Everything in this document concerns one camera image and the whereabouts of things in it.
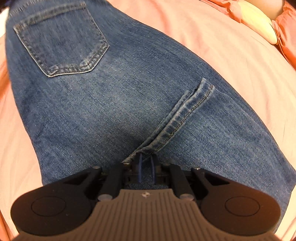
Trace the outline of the blue denim jeans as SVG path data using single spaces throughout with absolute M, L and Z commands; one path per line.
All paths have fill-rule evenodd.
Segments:
M 47 185 L 151 155 L 272 196 L 285 213 L 295 170 L 251 106 L 207 62 L 107 1 L 12 1 L 6 57 Z

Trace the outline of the orange bed sheet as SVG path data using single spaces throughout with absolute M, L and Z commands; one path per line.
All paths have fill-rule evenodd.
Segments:
M 295 164 L 295 70 L 259 34 L 201 1 L 112 1 L 112 5 L 179 41 L 208 62 L 251 105 Z M 1 50 L 2 240 L 17 231 L 14 200 L 41 185 L 39 165 L 11 90 Z

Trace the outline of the right orange pillow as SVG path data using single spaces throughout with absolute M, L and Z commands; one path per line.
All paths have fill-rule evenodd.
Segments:
M 238 1 L 203 1 L 233 20 L 242 23 Z M 295 67 L 295 1 L 282 1 L 282 12 L 271 20 L 277 37 L 277 48 Z

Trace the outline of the yellow small cushion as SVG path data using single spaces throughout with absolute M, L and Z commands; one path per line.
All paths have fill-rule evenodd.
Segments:
M 271 20 L 282 12 L 282 1 L 238 1 L 241 21 L 272 45 L 277 44 Z

